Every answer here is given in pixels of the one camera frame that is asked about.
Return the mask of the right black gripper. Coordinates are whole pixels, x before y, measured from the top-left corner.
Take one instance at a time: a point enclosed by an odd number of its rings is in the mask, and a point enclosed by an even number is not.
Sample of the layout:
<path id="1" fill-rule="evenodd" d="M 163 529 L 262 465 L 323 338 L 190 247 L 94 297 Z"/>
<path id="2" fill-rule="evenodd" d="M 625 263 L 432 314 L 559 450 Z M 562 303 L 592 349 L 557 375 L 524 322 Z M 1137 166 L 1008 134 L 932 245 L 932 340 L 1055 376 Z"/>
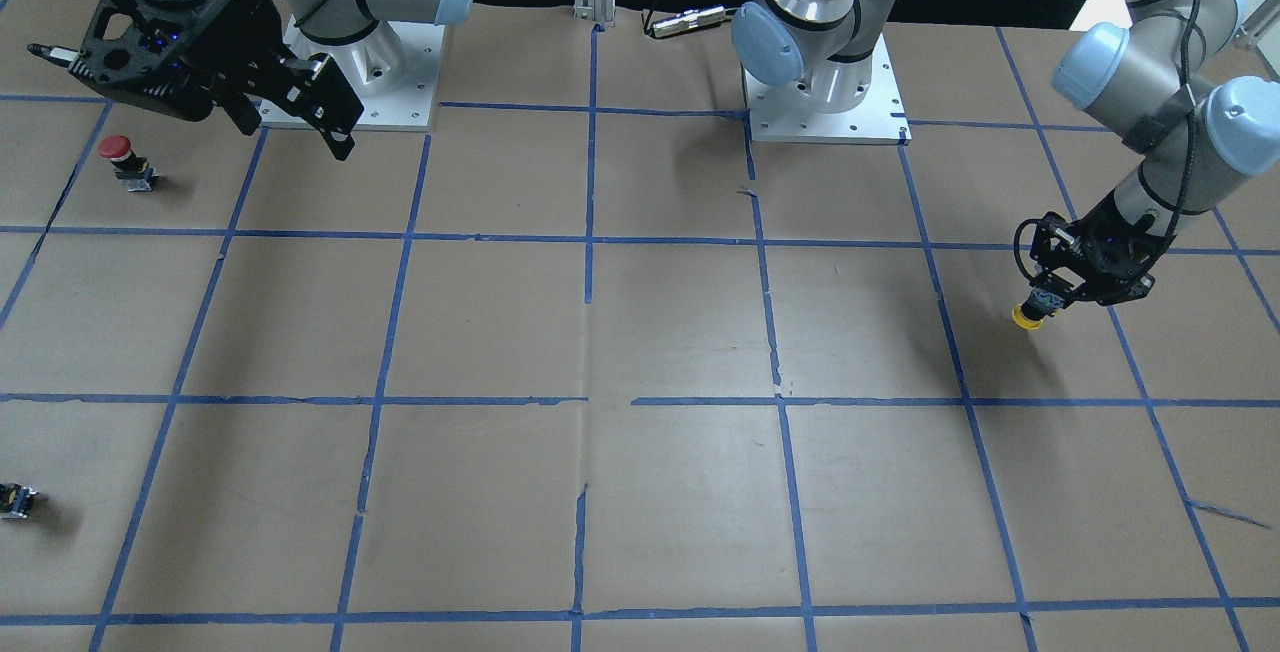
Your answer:
<path id="1" fill-rule="evenodd" d="M 332 156 L 355 150 L 364 105 L 335 59 L 296 55 L 273 0 L 100 0 L 69 74 L 96 94 L 184 122 L 220 108 L 244 136 L 253 99 L 315 129 Z"/>

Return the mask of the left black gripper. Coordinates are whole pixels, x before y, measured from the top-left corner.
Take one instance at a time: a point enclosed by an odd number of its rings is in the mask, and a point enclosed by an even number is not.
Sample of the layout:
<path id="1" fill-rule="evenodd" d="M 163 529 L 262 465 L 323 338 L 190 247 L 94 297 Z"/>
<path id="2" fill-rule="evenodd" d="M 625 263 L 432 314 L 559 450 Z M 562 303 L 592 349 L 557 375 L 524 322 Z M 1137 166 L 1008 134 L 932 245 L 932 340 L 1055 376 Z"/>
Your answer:
<path id="1" fill-rule="evenodd" d="M 1132 225 L 1111 213 L 1091 213 L 1075 222 L 1047 213 L 1032 224 L 1030 305 L 1094 302 L 1114 306 L 1148 296 L 1155 287 L 1149 269 L 1157 260 L 1157 238 L 1148 233 L 1155 215 Z"/>

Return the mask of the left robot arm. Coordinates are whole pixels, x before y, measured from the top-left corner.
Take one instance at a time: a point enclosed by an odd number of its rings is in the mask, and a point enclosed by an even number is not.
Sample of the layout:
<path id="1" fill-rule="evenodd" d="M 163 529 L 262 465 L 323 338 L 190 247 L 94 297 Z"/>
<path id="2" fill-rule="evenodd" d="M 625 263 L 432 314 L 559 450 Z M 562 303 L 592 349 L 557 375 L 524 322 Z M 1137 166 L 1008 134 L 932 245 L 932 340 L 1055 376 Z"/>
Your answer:
<path id="1" fill-rule="evenodd" d="M 806 113 L 855 108 L 896 0 L 751 0 L 731 36 L 746 81 Z M 1144 298 L 1152 266 L 1194 220 L 1277 164 L 1277 83 L 1213 85 L 1201 67 L 1242 27 L 1245 0 L 1125 0 L 1132 23 L 1093 26 L 1053 72 L 1053 88 L 1140 163 L 1088 214 L 1030 219 L 1033 272 L 1014 322 L 1039 328 L 1076 302 Z"/>

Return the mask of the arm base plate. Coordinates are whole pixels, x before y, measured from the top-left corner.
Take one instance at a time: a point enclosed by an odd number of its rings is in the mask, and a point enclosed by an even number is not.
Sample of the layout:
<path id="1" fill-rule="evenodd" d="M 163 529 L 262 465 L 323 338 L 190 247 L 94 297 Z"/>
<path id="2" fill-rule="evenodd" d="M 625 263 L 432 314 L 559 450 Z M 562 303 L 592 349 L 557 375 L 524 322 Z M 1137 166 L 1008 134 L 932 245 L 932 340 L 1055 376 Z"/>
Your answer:
<path id="1" fill-rule="evenodd" d="M 369 37 L 334 47 L 305 37 L 289 18 L 283 41 L 302 58 L 326 53 L 335 59 L 364 105 L 356 131 L 425 133 L 451 31 L 449 26 L 383 20 Z"/>
<path id="2" fill-rule="evenodd" d="M 906 145 L 913 138 L 884 37 L 869 58 L 823 61 L 790 85 L 768 86 L 744 70 L 742 87 L 755 141 Z"/>

